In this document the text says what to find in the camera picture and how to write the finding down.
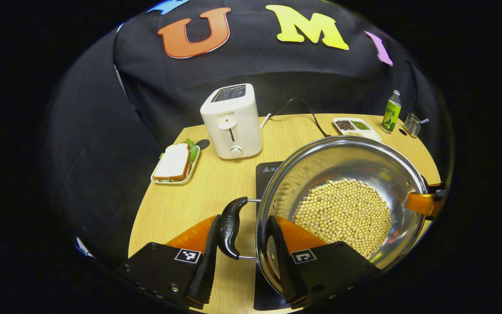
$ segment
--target purple letter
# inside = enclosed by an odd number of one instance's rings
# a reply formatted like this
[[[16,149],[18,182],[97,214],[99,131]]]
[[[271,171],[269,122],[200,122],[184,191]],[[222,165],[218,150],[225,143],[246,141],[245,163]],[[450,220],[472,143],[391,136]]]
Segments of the purple letter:
[[[392,60],[389,58],[389,55],[387,54],[385,46],[383,46],[383,41],[381,40],[381,38],[378,38],[377,36],[371,34],[368,31],[364,32],[367,34],[367,36],[371,38],[371,40],[373,40],[373,44],[375,44],[375,47],[377,47],[377,51],[379,52],[377,56],[379,57],[379,60],[388,65],[393,65]]]

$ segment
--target bottle label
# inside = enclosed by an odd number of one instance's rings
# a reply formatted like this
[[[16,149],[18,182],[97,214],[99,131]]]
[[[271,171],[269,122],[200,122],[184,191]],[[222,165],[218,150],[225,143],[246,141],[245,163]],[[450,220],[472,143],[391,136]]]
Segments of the bottle label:
[[[388,101],[387,109],[385,110],[385,116],[383,117],[383,123],[381,125],[386,131],[392,132],[394,126],[398,121],[398,114],[400,113],[401,106],[397,105],[392,101]]]

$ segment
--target stainless steel pot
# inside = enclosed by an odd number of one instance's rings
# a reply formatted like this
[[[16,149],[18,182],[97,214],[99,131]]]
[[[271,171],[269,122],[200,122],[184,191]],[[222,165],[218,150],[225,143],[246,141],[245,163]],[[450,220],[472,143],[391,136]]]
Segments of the stainless steel pot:
[[[295,151],[274,173],[262,199],[241,197],[227,205],[218,231],[219,248],[231,258],[248,258],[240,256],[234,245],[239,211],[248,201],[258,202],[257,260],[269,284],[282,294],[276,248],[268,236],[267,219],[277,215],[293,221],[299,201],[311,188],[343,178],[368,182],[390,205],[392,226],[379,250],[368,258],[384,270],[406,255],[419,236],[425,217],[405,205],[408,194],[427,193],[427,187],[406,157],[388,145],[365,137],[325,137]]]

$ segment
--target wooden table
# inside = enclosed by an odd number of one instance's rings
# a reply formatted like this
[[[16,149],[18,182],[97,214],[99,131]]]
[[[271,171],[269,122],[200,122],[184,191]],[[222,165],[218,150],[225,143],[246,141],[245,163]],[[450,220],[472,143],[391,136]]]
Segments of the wooden table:
[[[382,142],[406,156],[428,184],[440,183],[437,167],[420,139],[402,135],[397,122],[395,131],[388,135],[382,131],[382,116],[318,114],[319,125],[330,135],[340,135],[332,123],[335,117],[355,117],[369,123],[381,136]],[[129,256],[147,243],[166,243],[198,222],[222,213],[233,199],[247,196],[255,198],[255,167],[259,163],[283,161],[303,145],[320,139],[321,132],[312,115],[286,115],[272,117],[263,127],[263,149],[253,157],[220,159],[213,144],[201,151],[193,177],[184,185],[159,185],[150,183],[133,224],[129,241]],[[210,140],[204,125],[183,129],[175,143],[185,139]],[[255,256],[256,204],[248,203],[241,210],[241,225],[236,247],[241,255]],[[210,303],[202,312],[233,314],[259,313],[253,310],[255,260],[234,260],[217,253]],[[267,311],[268,314],[288,313],[295,310]]]

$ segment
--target toaster knob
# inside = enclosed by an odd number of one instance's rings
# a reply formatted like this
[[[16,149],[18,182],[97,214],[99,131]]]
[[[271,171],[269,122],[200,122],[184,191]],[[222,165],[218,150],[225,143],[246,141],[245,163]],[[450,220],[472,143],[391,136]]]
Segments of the toaster knob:
[[[242,154],[243,154],[243,147],[239,145],[232,145],[230,147],[230,155],[232,155],[233,157],[238,157],[241,156]]]

